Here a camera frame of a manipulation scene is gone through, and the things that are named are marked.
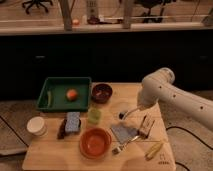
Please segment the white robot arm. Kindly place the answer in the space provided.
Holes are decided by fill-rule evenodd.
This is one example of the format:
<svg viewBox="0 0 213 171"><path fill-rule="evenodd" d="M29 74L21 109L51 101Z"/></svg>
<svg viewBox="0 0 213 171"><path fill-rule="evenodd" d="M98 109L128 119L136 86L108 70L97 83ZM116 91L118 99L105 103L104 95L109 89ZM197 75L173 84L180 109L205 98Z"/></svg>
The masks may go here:
<svg viewBox="0 0 213 171"><path fill-rule="evenodd" d="M174 80L174 72L169 68L160 68L145 76L142 89L138 92L137 106L141 109L150 108L162 100L213 131L213 101L175 87Z"/></svg>

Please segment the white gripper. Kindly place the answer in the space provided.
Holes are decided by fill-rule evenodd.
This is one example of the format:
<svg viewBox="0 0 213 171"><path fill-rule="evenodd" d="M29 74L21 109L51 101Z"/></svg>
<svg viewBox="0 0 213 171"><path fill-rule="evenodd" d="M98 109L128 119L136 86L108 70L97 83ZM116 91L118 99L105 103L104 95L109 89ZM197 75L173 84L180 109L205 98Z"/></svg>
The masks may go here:
<svg viewBox="0 0 213 171"><path fill-rule="evenodd" d="M153 95L151 92L147 90L140 90L137 95L137 107L140 110L145 110L147 108L151 108L158 101L156 95Z"/></svg>

